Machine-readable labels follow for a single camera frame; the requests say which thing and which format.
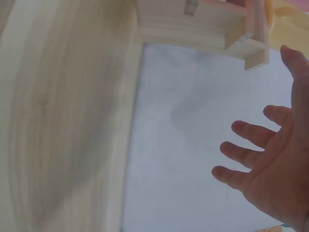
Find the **wooden structure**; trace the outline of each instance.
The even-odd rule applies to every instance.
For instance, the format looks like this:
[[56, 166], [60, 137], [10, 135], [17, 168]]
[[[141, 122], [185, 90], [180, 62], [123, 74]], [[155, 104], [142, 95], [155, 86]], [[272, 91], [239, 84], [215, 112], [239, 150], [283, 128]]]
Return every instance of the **wooden structure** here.
[[0, 231], [119, 232], [144, 42], [268, 62], [260, 0], [2, 0]]

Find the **wooden panel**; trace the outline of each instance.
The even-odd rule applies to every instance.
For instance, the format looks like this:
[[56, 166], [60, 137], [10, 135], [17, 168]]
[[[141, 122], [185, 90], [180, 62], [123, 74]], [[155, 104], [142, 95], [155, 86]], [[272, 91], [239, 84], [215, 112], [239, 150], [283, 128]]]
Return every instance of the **wooden panel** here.
[[15, 0], [0, 0], [0, 38]]
[[140, 16], [181, 17], [184, 15], [186, 5], [187, 0], [137, 0]]
[[142, 41], [128, 0], [19, 0], [0, 41], [0, 231], [119, 232]]
[[246, 10], [243, 7], [218, 0], [203, 0], [197, 8], [194, 19], [221, 28], [226, 35], [245, 15]]
[[245, 70], [255, 69], [269, 63], [268, 23], [265, 14], [264, 1], [255, 1], [255, 35], [253, 39], [265, 45], [263, 51], [246, 59]]
[[245, 43], [236, 42], [225, 50], [224, 36], [211, 33], [206, 24], [186, 18], [142, 17], [140, 31], [144, 41], [148, 43], [192, 47], [240, 59], [246, 59], [265, 48], [263, 43], [248, 39]]

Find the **palm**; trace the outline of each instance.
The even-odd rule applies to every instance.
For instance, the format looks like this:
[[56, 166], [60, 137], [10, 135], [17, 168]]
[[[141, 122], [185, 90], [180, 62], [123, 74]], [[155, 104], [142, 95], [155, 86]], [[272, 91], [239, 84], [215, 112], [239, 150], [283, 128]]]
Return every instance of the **palm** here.
[[[297, 79], [298, 71], [303, 71], [304, 66], [297, 71], [295, 67], [298, 64], [293, 59], [283, 57], [283, 61], [295, 79], [293, 110], [283, 106], [267, 106], [264, 110], [266, 117], [281, 126], [280, 131], [235, 122], [232, 130], [264, 151], [224, 142], [220, 150], [251, 171], [242, 173], [216, 167], [212, 173], [219, 181], [240, 190], [263, 212], [297, 230], [306, 231], [305, 222], [309, 217], [309, 96], [304, 94], [308, 92], [309, 78], [301, 75]], [[309, 72], [309, 63], [306, 62], [306, 65]]]

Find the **wooden board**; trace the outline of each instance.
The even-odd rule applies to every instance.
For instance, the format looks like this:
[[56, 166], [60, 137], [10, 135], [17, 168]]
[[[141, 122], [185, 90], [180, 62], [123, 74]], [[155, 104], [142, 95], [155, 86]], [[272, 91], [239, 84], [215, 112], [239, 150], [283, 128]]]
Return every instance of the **wooden board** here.
[[217, 0], [137, 0], [139, 27], [147, 43], [192, 47], [246, 60], [246, 69], [267, 63], [266, 40], [259, 40], [261, 1], [245, 7]]
[[1, 232], [120, 231], [135, 9], [16, 1], [0, 41]]

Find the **wooden edge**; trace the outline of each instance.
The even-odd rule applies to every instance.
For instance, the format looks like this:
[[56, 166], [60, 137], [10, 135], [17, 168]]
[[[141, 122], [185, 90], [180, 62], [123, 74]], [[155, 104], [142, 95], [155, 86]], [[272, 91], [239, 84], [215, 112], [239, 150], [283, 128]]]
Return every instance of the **wooden edge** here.
[[225, 37], [225, 50], [236, 41], [245, 42], [255, 34], [255, 4], [253, 0], [245, 1], [246, 16]]
[[0, 2], [0, 38], [6, 26], [11, 10], [14, 6], [15, 0], [2, 0]]
[[268, 64], [268, 52], [262, 50], [245, 60], [245, 70], [254, 70]]
[[253, 32], [247, 30], [247, 18], [248, 17], [245, 16], [236, 27], [225, 36], [225, 50], [229, 49], [237, 41], [245, 42], [253, 36]]
[[255, 0], [246, 0], [246, 23], [245, 23], [245, 37], [252, 38], [255, 34]]
[[231, 4], [229, 2], [218, 1], [218, 0], [203, 0], [203, 3], [218, 6], [220, 8], [225, 8], [230, 11], [235, 11], [237, 13], [243, 14], [244, 16], [246, 15], [246, 8]]
[[130, 45], [126, 53], [126, 63], [123, 71], [122, 95], [124, 96], [121, 104], [116, 108], [118, 114], [116, 119], [118, 122], [115, 133], [125, 134], [126, 140], [122, 145], [116, 141], [115, 146], [122, 149], [118, 154], [111, 157], [110, 164], [110, 186], [108, 199], [108, 213], [105, 218], [107, 232], [121, 231], [123, 201], [125, 193], [126, 168], [127, 168], [127, 153], [129, 147], [129, 139], [131, 133], [132, 119], [134, 115], [134, 105], [137, 92], [137, 85], [140, 72], [140, 62], [143, 51], [143, 41], [141, 38], [137, 17], [133, 19], [133, 28], [131, 32]]
[[256, 24], [258, 26], [258, 34], [254, 36], [257, 42], [262, 42], [265, 46], [264, 50], [248, 57], [245, 60], [245, 70], [252, 70], [263, 65], [269, 64], [269, 39], [268, 39], [268, 23], [264, 8], [264, 1], [257, 0], [255, 2]]

